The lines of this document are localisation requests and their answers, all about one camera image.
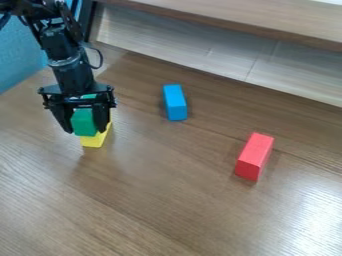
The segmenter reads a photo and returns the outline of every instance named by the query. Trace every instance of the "wooden surface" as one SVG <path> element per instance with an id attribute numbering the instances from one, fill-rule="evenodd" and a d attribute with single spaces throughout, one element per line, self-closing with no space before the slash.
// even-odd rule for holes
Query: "wooden surface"
<path id="1" fill-rule="evenodd" d="M 342 3 L 311 0 L 99 1 L 273 39 L 342 51 Z"/>
<path id="2" fill-rule="evenodd" d="M 92 40 L 342 107 L 342 54 L 98 5 Z"/>
<path id="3" fill-rule="evenodd" d="M 113 130 L 82 149 L 42 108 L 52 80 L 0 95 L 0 255 L 342 254 L 339 108 L 127 54 L 98 79 Z M 184 123 L 160 108 L 175 82 Z M 252 131 L 276 140 L 255 185 L 233 175 Z"/>

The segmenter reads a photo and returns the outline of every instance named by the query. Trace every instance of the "robotic arm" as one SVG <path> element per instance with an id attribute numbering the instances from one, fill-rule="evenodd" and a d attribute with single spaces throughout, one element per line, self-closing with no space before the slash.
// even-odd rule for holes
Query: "robotic arm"
<path id="1" fill-rule="evenodd" d="M 62 0 L 0 0 L 0 30 L 11 16 L 28 26 L 48 56 L 57 85 L 42 87 L 38 93 L 64 131 L 73 133 L 71 117 L 75 109 L 92 108 L 94 124 L 104 132 L 110 121 L 110 108 L 116 107 L 113 88 L 94 80 L 83 34 L 74 14 Z M 96 94 L 95 98 L 82 98 Z"/>

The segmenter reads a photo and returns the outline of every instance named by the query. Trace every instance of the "stacked blocks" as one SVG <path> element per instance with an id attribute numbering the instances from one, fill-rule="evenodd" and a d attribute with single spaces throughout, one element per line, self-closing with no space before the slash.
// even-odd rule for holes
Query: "stacked blocks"
<path id="1" fill-rule="evenodd" d="M 272 137 L 253 133 L 237 160 L 235 174 L 257 181 L 271 153 L 273 142 Z"/>
<path id="2" fill-rule="evenodd" d="M 167 118 L 170 121 L 183 121 L 188 117 L 187 104 L 181 85 L 169 84 L 163 87 L 163 98 Z"/>
<path id="3" fill-rule="evenodd" d="M 89 94 L 82 96 L 83 99 L 95 98 L 96 94 Z M 100 133 L 97 131 L 91 108 L 77 109 L 71 117 L 71 125 L 74 133 L 80 136 L 81 144 L 83 147 L 100 148 L 107 136 L 108 130 L 112 122 L 107 124 L 106 131 Z"/>

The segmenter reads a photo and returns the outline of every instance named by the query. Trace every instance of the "blue block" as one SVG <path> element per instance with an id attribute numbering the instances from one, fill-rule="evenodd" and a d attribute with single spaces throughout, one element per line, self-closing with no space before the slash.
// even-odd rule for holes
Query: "blue block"
<path id="1" fill-rule="evenodd" d="M 164 85 L 163 97 L 166 114 L 170 121 L 182 121 L 188 118 L 188 109 L 181 85 Z"/>

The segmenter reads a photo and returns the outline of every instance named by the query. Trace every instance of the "green block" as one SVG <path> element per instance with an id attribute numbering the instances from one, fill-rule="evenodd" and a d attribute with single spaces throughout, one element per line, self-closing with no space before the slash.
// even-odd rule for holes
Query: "green block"
<path id="1" fill-rule="evenodd" d="M 82 96 L 83 99 L 95 97 L 96 94 Z M 77 136 L 95 136 L 97 133 L 91 108 L 77 109 L 71 117 L 71 125 Z"/>

